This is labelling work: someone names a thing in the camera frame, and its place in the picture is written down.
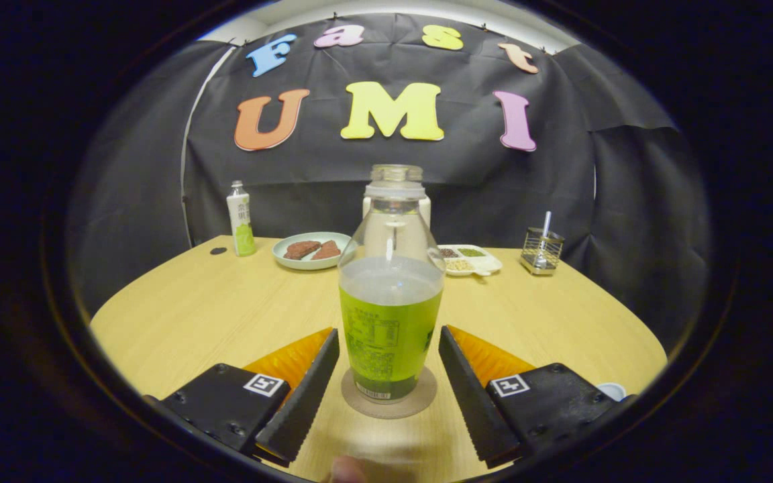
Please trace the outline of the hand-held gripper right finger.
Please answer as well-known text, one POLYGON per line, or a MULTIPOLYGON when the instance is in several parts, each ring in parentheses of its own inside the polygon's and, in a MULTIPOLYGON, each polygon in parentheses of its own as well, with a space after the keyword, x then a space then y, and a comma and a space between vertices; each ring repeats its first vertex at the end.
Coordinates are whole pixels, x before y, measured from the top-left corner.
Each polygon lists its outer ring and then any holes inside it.
POLYGON ((550 459, 588 440, 633 400, 565 364, 536 367, 450 325, 442 327, 438 352, 470 442, 488 468, 550 459))

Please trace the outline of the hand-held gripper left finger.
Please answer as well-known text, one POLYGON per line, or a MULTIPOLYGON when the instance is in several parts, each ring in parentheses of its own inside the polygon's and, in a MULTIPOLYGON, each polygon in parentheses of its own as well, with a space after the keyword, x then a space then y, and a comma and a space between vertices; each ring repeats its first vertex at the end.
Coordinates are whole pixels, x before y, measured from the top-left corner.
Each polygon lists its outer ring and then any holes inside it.
POLYGON ((288 467, 297 458, 340 356, 326 327, 242 368, 218 363, 148 404, 190 434, 247 458, 288 467))

